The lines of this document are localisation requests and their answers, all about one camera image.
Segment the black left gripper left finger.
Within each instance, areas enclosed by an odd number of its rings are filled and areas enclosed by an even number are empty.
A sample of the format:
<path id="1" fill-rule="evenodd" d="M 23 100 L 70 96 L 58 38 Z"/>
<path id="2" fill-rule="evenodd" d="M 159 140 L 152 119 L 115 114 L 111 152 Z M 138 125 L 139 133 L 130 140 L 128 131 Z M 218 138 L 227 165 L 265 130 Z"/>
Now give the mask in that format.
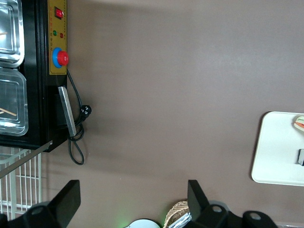
<path id="1" fill-rule="evenodd" d="M 0 215 L 2 228 L 66 228 L 81 204 L 80 181 L 70 180 L 51 200 L 32 206 L 20 217 Z"/>

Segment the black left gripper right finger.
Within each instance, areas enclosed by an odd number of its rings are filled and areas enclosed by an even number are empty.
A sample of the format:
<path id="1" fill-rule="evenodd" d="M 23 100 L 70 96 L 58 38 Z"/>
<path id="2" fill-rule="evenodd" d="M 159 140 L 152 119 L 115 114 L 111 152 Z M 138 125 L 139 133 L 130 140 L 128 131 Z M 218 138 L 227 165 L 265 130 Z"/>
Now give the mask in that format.
<path id="1" fill-rule="evenodd" d="M 276 228 L 276 223 L 260 211 L 246 211 L 241 217 L 218 203 L 211 204 L 197 180 L 188 181 L 189 228 Z"/>

